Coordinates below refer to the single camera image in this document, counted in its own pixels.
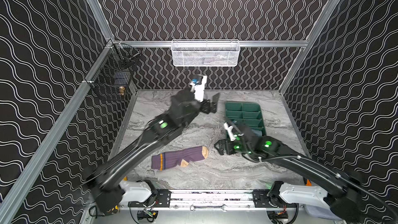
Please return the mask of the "green divided plastic tray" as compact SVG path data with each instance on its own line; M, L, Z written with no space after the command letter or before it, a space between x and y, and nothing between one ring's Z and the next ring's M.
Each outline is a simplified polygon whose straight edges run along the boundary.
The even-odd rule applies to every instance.
M254 102L225 102L225 117L235 124L244 123L259 136L266 136L261 106Z

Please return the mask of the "purple striped sock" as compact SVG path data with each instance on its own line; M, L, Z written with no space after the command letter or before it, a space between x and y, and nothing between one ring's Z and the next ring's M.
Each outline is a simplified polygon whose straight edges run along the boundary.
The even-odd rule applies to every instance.
M151 169L164 171L174 167L187 167L191 162L197 162L207 159L208 148L198 146L178 151L167 151L151 158Z

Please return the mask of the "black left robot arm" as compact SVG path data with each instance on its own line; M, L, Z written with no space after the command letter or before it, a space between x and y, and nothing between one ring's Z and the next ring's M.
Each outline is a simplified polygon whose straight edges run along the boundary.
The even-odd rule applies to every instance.
M124 150L97 167L83 171L84 188L90 190L97 208L106 213L122 201L125 191L120 183L150 154L179 137L200 114L216 113L220 94L199 102L189 88L171 96L167 111L148 122L142 134Z

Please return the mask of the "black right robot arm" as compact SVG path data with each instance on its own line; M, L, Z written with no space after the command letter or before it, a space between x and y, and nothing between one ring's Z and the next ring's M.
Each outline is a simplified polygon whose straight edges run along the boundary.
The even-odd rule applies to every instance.
M311 186L297 186L275 182L268 197L274 205L306 204L330 210L338 218L352 223L365 219L374 219L383 224L396 224L397 212L378 196L370 193L361 185L360 176L347 174L323 165L284 144L271 136L259 136L249 126L230 121L224 123L228 136L214 144L220 155L240 153L254 163L268 162L286 168L305 179ZM361 210L365 205L363 196L379 202L390 216L373 217Z

